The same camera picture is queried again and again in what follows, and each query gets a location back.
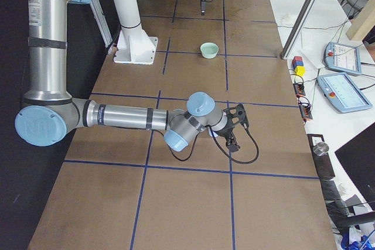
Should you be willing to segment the light green bowl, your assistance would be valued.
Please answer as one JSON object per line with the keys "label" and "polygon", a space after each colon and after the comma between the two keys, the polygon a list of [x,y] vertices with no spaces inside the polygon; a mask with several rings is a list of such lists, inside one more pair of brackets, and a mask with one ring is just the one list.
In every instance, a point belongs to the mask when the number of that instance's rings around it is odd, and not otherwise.
{"label": "light green bowl", "polygon": [[206,42],[200,46],[200,51],[205,59],[213,59],[217,56],[219,47],[215,43]]}

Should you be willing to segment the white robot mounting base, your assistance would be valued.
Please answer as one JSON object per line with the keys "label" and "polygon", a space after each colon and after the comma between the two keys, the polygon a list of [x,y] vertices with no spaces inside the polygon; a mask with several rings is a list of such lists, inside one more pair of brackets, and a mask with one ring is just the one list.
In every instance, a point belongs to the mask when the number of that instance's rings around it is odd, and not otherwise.
{"label": "white robot mounting base", "polygon": [[157,37],[149,37],[143,30],[137,0],[114,0],[121,31],[114,61],[124,64],[154,62]]}

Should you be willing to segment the metal cup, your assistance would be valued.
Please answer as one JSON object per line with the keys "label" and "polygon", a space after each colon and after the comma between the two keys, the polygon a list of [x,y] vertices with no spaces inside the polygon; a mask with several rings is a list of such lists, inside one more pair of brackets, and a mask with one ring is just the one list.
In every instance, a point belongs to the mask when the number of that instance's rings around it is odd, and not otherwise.
{"label": "metal cup", "polygon": [[329,146],[325,142],[318,142],[312,148],[312,153],[315,156],[324,156],[328,153],[328,151],[329,151]]}

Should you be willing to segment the yellow block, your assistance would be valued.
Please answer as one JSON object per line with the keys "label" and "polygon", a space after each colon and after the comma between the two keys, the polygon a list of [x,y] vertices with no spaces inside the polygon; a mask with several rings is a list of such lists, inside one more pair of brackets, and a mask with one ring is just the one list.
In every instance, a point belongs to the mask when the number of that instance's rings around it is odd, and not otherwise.
{"label": "yellow block", "polygon": [[303,77],[305,74],[305,67],[304,66],[296,66],[294,68],[294,72],[296,75]]}

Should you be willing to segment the blue block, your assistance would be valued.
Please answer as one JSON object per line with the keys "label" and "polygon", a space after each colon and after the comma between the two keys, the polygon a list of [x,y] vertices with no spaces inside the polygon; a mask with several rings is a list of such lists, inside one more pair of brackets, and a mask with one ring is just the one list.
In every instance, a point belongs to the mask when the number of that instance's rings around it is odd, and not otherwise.
{"label": "blue block", "polygon": [[295,61],[294,62],[294,68],[297,68],[297,67],[303,67],[304,66],[304,63],[303,61]]}

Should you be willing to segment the red block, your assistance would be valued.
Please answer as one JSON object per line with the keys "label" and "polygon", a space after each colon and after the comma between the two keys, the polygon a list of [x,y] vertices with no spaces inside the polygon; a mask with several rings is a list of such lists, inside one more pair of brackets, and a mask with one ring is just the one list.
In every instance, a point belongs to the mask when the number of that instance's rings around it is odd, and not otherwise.
{"label": "red block", "polygon": [[294,69],[294,62],[295,61],[303,61],[302,57],[301,56],[295,56],[293,59],[292,59],[292,66],[293,66],[293,69]]}

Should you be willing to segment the near teach pendant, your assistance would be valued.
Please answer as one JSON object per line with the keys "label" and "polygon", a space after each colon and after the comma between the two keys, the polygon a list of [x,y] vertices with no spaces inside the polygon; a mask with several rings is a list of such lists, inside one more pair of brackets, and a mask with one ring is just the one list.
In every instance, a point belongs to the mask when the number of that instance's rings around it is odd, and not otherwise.
{"label": "near teach pendant", "polygon": [[371,102],[346,73],[318,76],[317,82],[331,105],[342,114],[372,108]]}

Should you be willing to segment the teach pendant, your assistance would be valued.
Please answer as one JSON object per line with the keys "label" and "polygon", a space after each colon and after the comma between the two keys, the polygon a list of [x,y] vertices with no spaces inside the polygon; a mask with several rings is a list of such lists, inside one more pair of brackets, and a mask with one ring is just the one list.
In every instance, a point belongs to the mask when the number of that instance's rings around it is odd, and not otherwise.
{"label": "teach pendant", "polygon": [[372,108],[371,102],[346,73],[318,76],[317,82],[331,105],[342,114]]}
{"label": "teach pendant", "polygon": [[344,71],[355,76],[362,74],[359,48],[338,42],[329,42],[324,51],[325,66],[334,71]]}

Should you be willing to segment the black monitor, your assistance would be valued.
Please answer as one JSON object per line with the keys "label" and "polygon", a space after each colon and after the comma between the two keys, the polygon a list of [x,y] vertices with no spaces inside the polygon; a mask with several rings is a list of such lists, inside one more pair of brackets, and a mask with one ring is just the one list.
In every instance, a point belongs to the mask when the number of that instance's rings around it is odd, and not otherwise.
{"label": "black monitor", "polygon": [[354,185],[374,210],[374,124],[335,152]]}

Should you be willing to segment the far teach pendant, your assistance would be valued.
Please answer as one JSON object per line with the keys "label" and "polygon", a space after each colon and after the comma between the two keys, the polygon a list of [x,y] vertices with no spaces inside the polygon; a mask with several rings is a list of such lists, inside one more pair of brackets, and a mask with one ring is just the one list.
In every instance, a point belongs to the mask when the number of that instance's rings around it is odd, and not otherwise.
{"label": "far teach pendant", "polygon": [[338,42],[329,42],[324,51],[325,66],[334,71],[344,71],[355,76],[362,74],[359,48]]}

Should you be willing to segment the wooden board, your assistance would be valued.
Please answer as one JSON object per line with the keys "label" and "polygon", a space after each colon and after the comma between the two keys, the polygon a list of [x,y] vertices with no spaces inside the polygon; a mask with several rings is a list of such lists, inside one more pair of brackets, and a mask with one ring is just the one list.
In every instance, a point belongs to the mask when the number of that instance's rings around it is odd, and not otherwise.
{"label": "wooden board", "polygon": [[359,15],[352,22],[351,27],[346,32],[350,40],[363,40],[374,26],[375,0],[368,0],[367,4]]}

